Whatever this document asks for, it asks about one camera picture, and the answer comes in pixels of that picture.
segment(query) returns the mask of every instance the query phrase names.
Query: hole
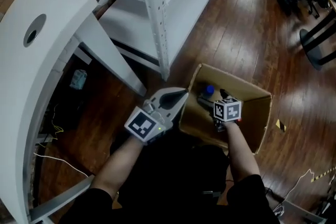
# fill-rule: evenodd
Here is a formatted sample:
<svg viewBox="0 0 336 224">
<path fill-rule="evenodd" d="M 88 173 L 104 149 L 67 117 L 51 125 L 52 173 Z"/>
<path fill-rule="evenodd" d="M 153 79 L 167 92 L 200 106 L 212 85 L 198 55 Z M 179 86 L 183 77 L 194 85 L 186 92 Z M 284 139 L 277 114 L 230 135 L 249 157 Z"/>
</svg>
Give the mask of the hole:
<svg viewBox="0 0 336 224">
<path fill-rule="evenodd" d="M 32 31 L 27 39 L 27 44 L 29 45 L 29 43 L 31 43 L 36 37 L 36 30 Z"/>
</svg>

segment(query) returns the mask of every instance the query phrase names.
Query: black sleeve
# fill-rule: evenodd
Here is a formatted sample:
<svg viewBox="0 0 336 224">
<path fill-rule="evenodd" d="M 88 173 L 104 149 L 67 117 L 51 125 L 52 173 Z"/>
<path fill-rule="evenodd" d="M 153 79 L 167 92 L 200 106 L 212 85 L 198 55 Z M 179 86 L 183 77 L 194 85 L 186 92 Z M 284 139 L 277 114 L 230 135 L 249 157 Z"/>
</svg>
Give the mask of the black sleeve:
<svg viewBox="0 0 336 224">
<path fill-rule="evenodd" d="M 111 219 L 112 202 L 104 190 L 89 189 L 75 200 L 59 223 L 105 223 Z"/>
<path fill-rule="evenodd" d="M 227 193 L 230 210 L 246 223 L 280 223 L 270 209 L 265 186 L 259 175 L 252 175 L 236 183 Z"/>
</svg>

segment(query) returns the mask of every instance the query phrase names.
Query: black shirt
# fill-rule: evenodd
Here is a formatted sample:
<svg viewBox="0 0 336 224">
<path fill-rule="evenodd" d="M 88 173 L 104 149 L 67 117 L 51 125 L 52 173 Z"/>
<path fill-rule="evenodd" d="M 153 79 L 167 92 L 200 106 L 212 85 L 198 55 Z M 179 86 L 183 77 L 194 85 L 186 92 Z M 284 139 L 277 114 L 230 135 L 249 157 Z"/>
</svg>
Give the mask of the black shirt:
<svg viewBox="0 0 336 224">
<path fill-rule="evenodd" d="M 173 195 L 179 199 L 179 193 Z M 112 198 L 101 189 L 89 189 L 78 197 L 74 205 L 62 217 L 60 223 L 138 223 L 146 222 L 188 222 L 206 221 L 207 223 L 279 223 L 269 208 L 265 187 L 259 175 L 249 176 L 235 184 L 228 194 L 228 206 L 198 206 L 192 201 L 185 206 L 175 206 L 174 201 L 164 206 L 147 205 L 138 199 L 137 209 L 112 210 Z"/>
</svg>

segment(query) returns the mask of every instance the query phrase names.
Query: shelf post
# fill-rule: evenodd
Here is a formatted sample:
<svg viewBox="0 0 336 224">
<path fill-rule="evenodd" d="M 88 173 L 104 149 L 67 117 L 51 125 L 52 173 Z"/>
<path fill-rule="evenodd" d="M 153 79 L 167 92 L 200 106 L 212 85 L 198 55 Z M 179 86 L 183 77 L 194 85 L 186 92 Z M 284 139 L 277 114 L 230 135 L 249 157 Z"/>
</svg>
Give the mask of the shelf post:
<svg viewBox="0 0 336 224">
<path fill-rule="evenodd" d="M 166 81 L 170 73 L 166 36 L 166 0 L 145 0 L 151 22 L 156 52 L 162 78 Z"/>
</svg>

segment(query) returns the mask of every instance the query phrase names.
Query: wire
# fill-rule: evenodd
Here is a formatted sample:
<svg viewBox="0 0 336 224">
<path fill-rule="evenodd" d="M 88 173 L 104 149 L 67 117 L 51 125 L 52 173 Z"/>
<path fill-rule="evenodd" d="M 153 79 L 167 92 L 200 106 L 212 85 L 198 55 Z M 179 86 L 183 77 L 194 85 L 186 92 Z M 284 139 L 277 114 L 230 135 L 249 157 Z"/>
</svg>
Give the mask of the wire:
<svg viewBox="0 0 336 224">
<path fill-rule="evenodd" d="M 285 200 L 287 199 L 288 195 L 296 188 L 296 186 L 299 184 L 299 181 L 301 178 L 303 178 L 306 174 L 308 174 L 308 172 L 310 172 L 312 175 L 313 175 L 313 178 L 314 178 L 314 175 L 315 173 L 311 171 L 311 169 L 308 169 L 306 171 L 306 173 L 303 175 L 303 176 L 300 176 L 300 178 L 298 179 L 298 181 L 296 182 L 296 184 L 294 185 L 294 187 L 287 193 L 287 195 L 285 196 Z"/>
<path fill-rule="evenodd" d="M 57 134 L 58 133 L 63 133 L 64 132 L 64 130 L 61 128 L 61 127 L 59 127 L 59 126 L 56 126 L 56 125 L 54 125 L 54 118 L 55 118 L 55 114 L 56 114 L 56 107 L 58 106 L 58 104 L 54 107 L 54 116 L 52 117 L 52 119 L 51 119 L 51 124 L 54 126 L 54 128 L 55 128 L 55 130 L 56 130 L 56 132 L 55 132 L 55 137 L 56 138 L 52 138 L 52 139 L 55 139 L 55 140 L 58 140 L 58 138 L 57 138 Z"/>
<path fill-rule="evenodd" d="M 73 169 L 75 169 L 76 171 L 82 173 L 82 174 L 85 175 L 86 177 L 89 177 L 87 174 L 85 174 L 85 173 L 83 173 L 82 171 L 80 171 L 80 170 L 74 168 L 71 164 L 69 164 L 67 161 L 65 161 L 65 160 L 63 160 L 63 159 L 58 159 L 58 158 L 55 158 L 55 157 L 44 156 L 44 155 L 38 155 L 38 154 L 36 154 L 35 152 L 34 152 L 34 155 L 39 156 L 39 157 L 43 157 L 43 158 L 56 159 L 56 160 L 58 160 L 58 161 L 65 162 L 66 164 L 70 165 L 70 166 L 71 166 Z"/>
<path fill-rule="evenodd" d="M 296 184 L 294 185 L 294 187 L 292 187 L 292 189 L 285 195 L 284 200 L 283 200 L 281 203 L 279 203 L 279 204 L 273 209 L 273 213 L 274 213 L 276 216 L 282 216 L 282 215 L 285 213 L 285 209 L 284 209 L 282 203 L 283 203 L 285 200 L 287 200 L 288 195 L 289 195 L 289 194 L 296 188 L 296 186 L 297 186 L 297 185 L 299 184 L 299 182 L 300 182 L 300 179 L 303 178 L 303 177 L 305 177 L 305 175 L 308 174 L 308 172 L 310 172 L 310 173 L 313 175 L 313 178 L 314 178 L 315 173 L 312 172 L 311 169 L 308 169 L 304 175 L 300 176 L 299 179 L 298 179 L 298 181 L 297 181 Z"/>
<path fill-rule="evenodd" d="M 267 189 L 267 191 L 266 191 L 266 195 L 268 194 L 268 192 L 270 191 L 271 192 L 271 195 L 274 197 L 274 192 L 273 192 L 273 190 L 272 189 L 270 189 L 270 188 L 268 188 L 268 187 L 265 187 L 265 189 Z"/>
<path fill-rule="evenodd" d="M 53 140 L 53 139 L 58 140 L 58 138 L 57 138 L 57 134 L 58 134 L 58 133 L 63 133 L 63 132 L 64 132 L 64 130 L 63 130 L 61 127 L 54 125 L 54 122 L 53 122 L 53 120 L 54 120 L 54 118 L 55 118 L 56 107 L 57 107 L 57 106 L 58 106 L 58 104 L 54 107 L 54 116 L 53 116 L 52 119 L 51 119 L 51 124 L 53 125 L 54 129 L 56 130 L 56 132 L 55 132 L 55 137 L 52 137 L 51 140 Z M 42 144 L 45 143 L 45 141 L 46 141 L 48 135 L 49 135 L 49 134 L 46 135 L 46 137 L 44 138 Z"/>
</svg>

